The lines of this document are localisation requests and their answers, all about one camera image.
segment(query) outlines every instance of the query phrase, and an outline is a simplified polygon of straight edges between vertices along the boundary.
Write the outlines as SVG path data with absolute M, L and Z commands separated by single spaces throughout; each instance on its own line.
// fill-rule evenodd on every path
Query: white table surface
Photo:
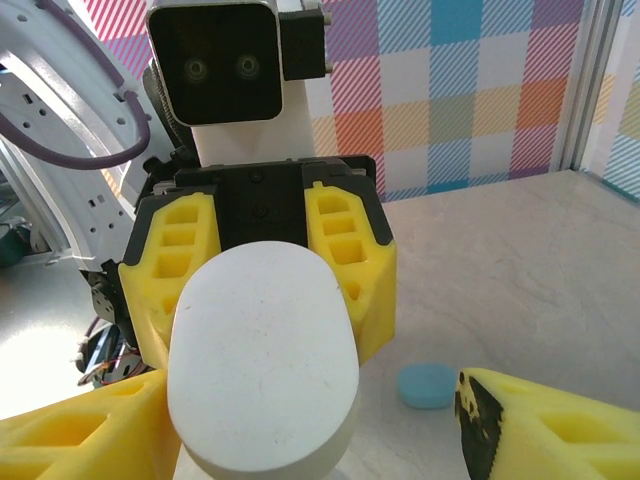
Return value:
M 468 479 L 452 409 L 413 411 L 396 397 L 395 376 L 413 362 L 487 367 L 640 409 L 637 206 L 561 172 L 385 208 L 399 248 L 396 337 L 361 369 L 358 429 L 330 479 Z M 13 392 L 0 418 L 80 393 L 67 360 L 89 292 L 64 262 L 0 270 L 0 381 Z M 46 378 L 34 378 L 26 360 L 42 351 Z M 175 478 L 207 477 L 181 455 Z

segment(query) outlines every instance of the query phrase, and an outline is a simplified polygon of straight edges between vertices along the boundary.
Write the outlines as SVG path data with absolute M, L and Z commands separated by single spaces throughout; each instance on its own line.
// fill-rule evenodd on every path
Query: blue disc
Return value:
M 400 370 L 396 387 L 402 402 L 411 408 L 446 408 L 453 403 L 456 371 L 439 363 L 416 363 Z

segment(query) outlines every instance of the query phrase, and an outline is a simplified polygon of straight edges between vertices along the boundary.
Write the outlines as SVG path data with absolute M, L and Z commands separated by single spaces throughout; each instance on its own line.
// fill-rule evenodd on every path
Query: black screen face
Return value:
M 282 110 L 278 29 L 266 5 L 163 8 L 149 32 L 179 122 L 270 120 Z

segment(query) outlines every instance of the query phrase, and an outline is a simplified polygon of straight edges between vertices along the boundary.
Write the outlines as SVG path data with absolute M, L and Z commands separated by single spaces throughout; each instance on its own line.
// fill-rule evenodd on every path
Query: plaid fabric backdrop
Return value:
M 625 0 L 582 168 L 640 202 L 640 13 Z
M 85 0 L 136 76 L 145 0 Z M 308 82 L 319 155 L 367 153 L 387 200 L 554 169 L 589 0 L 328 0 L 334 73 Z

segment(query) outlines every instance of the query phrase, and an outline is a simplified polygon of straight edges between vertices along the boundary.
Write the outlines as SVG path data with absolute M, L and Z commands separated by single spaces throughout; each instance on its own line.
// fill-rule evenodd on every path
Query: camera lens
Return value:
M 254 80 L 260 74 L 260 64 L 253 55 L 241 55 L 236 64 L 238 76 L 243 80 Z
M 192 58 L 184 66 L 187 79 L 193 83 L 201 82 L 208 74 L 207 65 L 199 58 Z

